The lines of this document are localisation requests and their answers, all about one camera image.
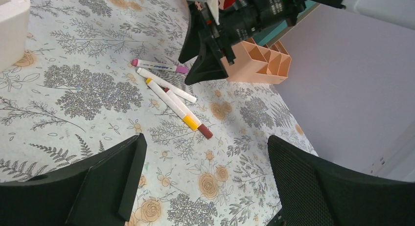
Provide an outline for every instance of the wall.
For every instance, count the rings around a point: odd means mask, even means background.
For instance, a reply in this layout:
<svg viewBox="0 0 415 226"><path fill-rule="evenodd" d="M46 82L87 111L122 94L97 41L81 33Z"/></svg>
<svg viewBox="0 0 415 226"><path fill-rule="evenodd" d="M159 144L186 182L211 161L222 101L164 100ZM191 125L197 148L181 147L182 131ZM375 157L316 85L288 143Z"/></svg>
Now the wall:
<svg viewBox="0 0 415 226"><path fill-rule="evenodd" d="M322 158L363 171L415 121L415 31L320 5L281 41L276 87Z"/></svg>

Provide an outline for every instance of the white marker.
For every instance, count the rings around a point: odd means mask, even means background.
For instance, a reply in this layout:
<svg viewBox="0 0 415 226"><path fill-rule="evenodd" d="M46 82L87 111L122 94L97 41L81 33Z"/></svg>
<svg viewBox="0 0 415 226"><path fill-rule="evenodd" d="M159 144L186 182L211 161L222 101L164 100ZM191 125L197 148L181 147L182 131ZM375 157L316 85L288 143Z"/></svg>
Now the white marker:
<svg viewBox="0 0 415 226"><path fill-rule="evenodd" d="M176 103L176 105L179 106L180 109L183 110L184 113L186 113L187 115L189 115L189 117L196 123L197 125L197 129L207 138L210 139L212 138L213 134L212 132L209 130L209 128L207 128L207 126L205 126L195 115L194 113L192 113L192 111L190 111L190 109L169 89L169 88L165 88L164 91L166 92L166 94L168 96L170 96L170 98L173 100L174 103Z"/></svg>
<svg viewBox="0 0 415 226"><path fill-rule="evenodd" d="M171 108L173 112L175 112L183 120L183 122L185 122L192 129L192 131L197 130L198 126L190 118L190 116L186 115L183 110L181 110L180 107L176 105L176 103L174 103L174 101L163 91L163 89L161 89L161 87L159 87L155 81L152 80L152 78L147 78L145 83L151 88L151 90L154 91L156 95L160 97L162 101L168 105L168 107Z"/></svg>
<svg viewBox="0 0 415 226"><path fill-rule="evenodd" d="M151 78L154 82L156 82L158 85L164 87L164 88L170 88L176 95L180 96L183 99L186 99L192 103L196 103L197 98L193 95L185 92L182 89L179 89L178 87L175 87L171 83L166 82L165 80L159 78L158 76L154 75L153 73L149 72L148 70L144 68L138 68L137 73L144 78Z"/></svg>
<svg viewBox="0 0 415 226"><path fill-rule="evenodd" d="M189 72L189 69L184 66L174 66L174 65L167 65L152 61L145 61L145 60L139 60L139 59L133 59L131 62L132 65L137 67L144 67L144 68L153 68L153 69L160 69L160 70L166 70L166 71L172 71L172 72L178 72L178 73L187 73Z"/></svg>

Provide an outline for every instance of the floral tablecloth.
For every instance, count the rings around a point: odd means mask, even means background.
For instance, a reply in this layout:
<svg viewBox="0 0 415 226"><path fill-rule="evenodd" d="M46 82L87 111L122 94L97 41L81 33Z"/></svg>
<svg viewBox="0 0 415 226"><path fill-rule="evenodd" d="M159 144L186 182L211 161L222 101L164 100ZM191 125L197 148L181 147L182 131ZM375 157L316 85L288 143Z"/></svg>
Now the floral tablecloth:
<svg viewBox="0 0 415 226"><path fill-rule="evenodd" d="M180 0L31 0L30 14L24 57L0 73L1 182L143 133L147 156L126 225L266 225L280 208L269 135L316 154L272 85L187 87L182 74L154 71L198 97L187 105L210 140L147 88L130 61L178 64L188 21Z"/></svg>

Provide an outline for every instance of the mesh surface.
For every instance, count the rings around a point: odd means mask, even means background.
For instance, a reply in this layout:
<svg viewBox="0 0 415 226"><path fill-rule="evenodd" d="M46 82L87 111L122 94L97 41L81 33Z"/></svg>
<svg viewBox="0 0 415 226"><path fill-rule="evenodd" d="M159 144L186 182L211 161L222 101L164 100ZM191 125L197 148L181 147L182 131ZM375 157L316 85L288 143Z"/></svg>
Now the mesh surface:
<svg viewBox="0 0 415 226"><path fill-rule="evenodd" d="M313 168L270 139L268 152L287 226L333 226Z"/></svg>

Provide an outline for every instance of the pink marker cap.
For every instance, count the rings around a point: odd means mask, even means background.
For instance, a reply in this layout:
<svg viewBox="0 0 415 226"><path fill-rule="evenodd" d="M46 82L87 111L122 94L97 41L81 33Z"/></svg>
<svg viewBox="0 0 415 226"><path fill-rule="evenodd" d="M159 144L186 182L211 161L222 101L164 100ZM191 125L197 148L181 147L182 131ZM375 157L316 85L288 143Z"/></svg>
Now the pink marker cap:
<svg viewBox="0 0 415 226"><path fill-rule="evenodd" d="M138 59L133 59L131 64L134 65L134 66L137 66L138 65Z"/></svg>
<svg viewBox="0 0 415 226"><path fill-rule="evenodd" d="M187 72L189 72L189 69L187 67L184 67L184 66L177 66L176 72L178 72L178 73L187 73Z"/></svg>

